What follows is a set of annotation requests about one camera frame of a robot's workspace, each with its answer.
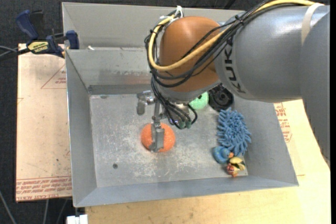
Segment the cardboard sheet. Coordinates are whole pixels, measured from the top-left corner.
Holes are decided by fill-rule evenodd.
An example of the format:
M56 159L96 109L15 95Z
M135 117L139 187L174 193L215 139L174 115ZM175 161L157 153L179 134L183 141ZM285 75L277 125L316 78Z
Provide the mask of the cardboard sheet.
M331 223L330 170L302 101L275 104L275 108L280 124L286 122L284 136L299 187L87 207L89 223Z
M70 197L65 60L18 57L16 201Z

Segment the yellow cable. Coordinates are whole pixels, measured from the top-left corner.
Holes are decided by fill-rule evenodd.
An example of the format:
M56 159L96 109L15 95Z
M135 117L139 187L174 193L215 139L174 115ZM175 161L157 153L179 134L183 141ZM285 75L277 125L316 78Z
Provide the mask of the yellow cable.
M279 4L298 4L298 5L304 5L304 6L311 6L315 2L309 1L309 0L273 0L271 2L268 2L258 8L255 12L258 12L264 8L272 7L274 5L279 5Z
M308 0L274 0L274 1L271 1L269 3L264 4L263 6L258 8L255 12L258 12L258 11L263 10L265 8L272 7L274 5L279 5L279 4L298 4L298 5L311 6L314 3L315 2L308 1ZM159 24L166 24L170 20L171 20L170 17L166 18L165 20L162 20ZM156 26L155 29L154 29L154 32L156 33L156 31L159 30L159 29L160 29L160 26ZM194 58L200 51L210 47L228 29L229 28L226 28L225 30L223 30L222 32L220 32L219 34L214 36L212 39L210 39L209 41L207 41L203 45L199 46L192 53L190 53L189 55L182 58L178 62L173 63L172 65L169 65L169 66L159 66L155 63L155 61L153 59L152 48L153 48L153 43L154 43L154 38L155 38L155 34L153 33L151 35L151 38L150 38L150 41L149 41L149 48L148 48L148 58L149 58L150 64L153 68L155 68L156 70L159 70L159 71L169 71L169 70L175 69L177 67L180 67L181 65L188 62L190 59Z

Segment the orange ball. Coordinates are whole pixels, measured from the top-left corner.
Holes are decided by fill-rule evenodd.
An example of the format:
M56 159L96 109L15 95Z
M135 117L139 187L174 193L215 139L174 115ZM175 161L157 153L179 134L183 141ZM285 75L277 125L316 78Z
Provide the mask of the orange ball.
M161 123L164 129L163 148L159 152L171 150L175 144L175 134L173 129L165 123ZM153 143L152 140L152 126L147 124L141 131L141 143L149 150L149 146Z

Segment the orange object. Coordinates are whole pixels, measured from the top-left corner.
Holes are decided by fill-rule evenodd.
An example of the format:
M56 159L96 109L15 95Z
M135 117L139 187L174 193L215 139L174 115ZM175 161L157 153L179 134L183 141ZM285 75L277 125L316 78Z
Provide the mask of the orange object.
M229 163L226 166L226 171L228 174L232 175L233 177L236 177L238 175L238 168L234 167L231 163Z
M165 123L161 123L164 129L163 148L159 152L166 152L171 150L175 145L175 134L172 128ZM141 143L149 150L149 146L153 143L152 140L152 126L147 124L141 131Z
M160 65L169 66L176 63L181 59L204 35L206 35L210 30L219 26L219 24L211 19L199 16L187 16L181 19L175 20L170 25L167 26L161 42L160 42ZM211 38L216 36L220 30L214 31L210 34L203 42L209 41ZM184 63L178 68L172 69L169 72L178 76L191 68L194 67L195 63L199 58L205 53L206 49L199 52L190 61ZM211 59L207 60L202 66L195 70L195 74L199 73L207 64L209 64ZM212 62L207 68L201 73L192 76L185 83L172 87L171 90L176 92L190 92L198 89L205 88L211 84L218 81L218 75L215 70L215 64ZM162 82L167 84L173 84L180 81L176 80L162 80Z

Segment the white cable tie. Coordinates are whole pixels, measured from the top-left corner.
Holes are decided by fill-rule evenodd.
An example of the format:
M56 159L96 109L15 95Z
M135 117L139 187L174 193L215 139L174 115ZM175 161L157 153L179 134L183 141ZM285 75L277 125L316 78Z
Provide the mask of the white cable tie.
M181 14L181 18L183 17L183 11L182 11L182 7L181 6L177 6L176 7L176 12L175 12L175 16L180 13Z
M302 29L301 29L301 45L303 46L303 43L308 35L308 33L310 32L310 22L311 19L313 17L313 14L315 12L315 10L320 7L320 6L324 6L321 3L314 3L312 4L306 11L303 20L302 20Z

